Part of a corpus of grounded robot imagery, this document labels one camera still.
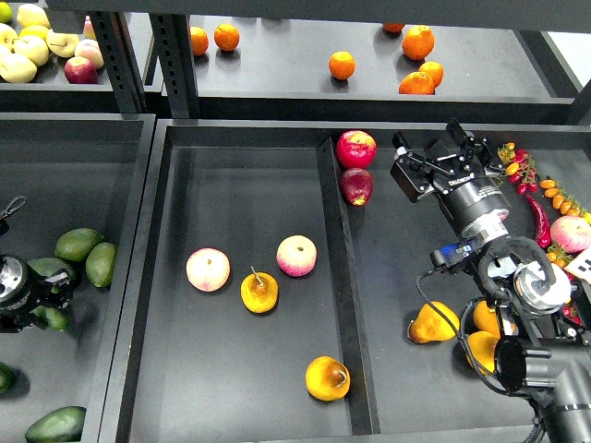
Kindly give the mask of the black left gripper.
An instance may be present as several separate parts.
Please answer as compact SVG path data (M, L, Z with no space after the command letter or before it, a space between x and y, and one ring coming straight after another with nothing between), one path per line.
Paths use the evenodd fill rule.
M61 269L43 277L34 270L28 275L1 273L1 331L21 332L28 327L48 329L46 311L60 313L72 299L73 280Z

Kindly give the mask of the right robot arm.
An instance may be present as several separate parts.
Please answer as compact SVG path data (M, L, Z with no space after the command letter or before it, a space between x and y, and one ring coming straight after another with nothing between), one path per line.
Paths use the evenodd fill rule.
M476 358L464 323L452 324L477 376L491 390L528 401L535 413L530 441L586 442L590 438L590 331L562 313L585 284L550 263L536 241L510 234L510 205L497 179L501 159L485 138L456 121L446 126L454 148L436 140L422 151L396 133L391 174L411 201L432 195L457 235L434 250L434 271L463 271L494 310L500 338L493 365Z

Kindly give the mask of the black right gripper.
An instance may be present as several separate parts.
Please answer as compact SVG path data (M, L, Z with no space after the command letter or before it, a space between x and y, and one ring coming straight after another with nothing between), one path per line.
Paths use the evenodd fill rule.
M481 231L475 224L491 225L503 222L509 215L510 204L491 177L504 171L504 164L496 150L488 145L488 138L477 138L452 119L447 133L459 147L457 156L444 156L435 164L443 172L433 171L431 183L427 158L415 155L401 131L392 137L395 148L391 176L406 197L417 203L435 192L440 209L457 235L474 235ZM477 159L481 169L474 170Z

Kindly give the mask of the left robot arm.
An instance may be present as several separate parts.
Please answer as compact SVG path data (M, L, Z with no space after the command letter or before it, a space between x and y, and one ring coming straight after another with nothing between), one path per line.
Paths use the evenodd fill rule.
M21 257L2 254L1 332L18 333L32 326L47 329L47 309L66 313L73 282L66 268L42 276Z

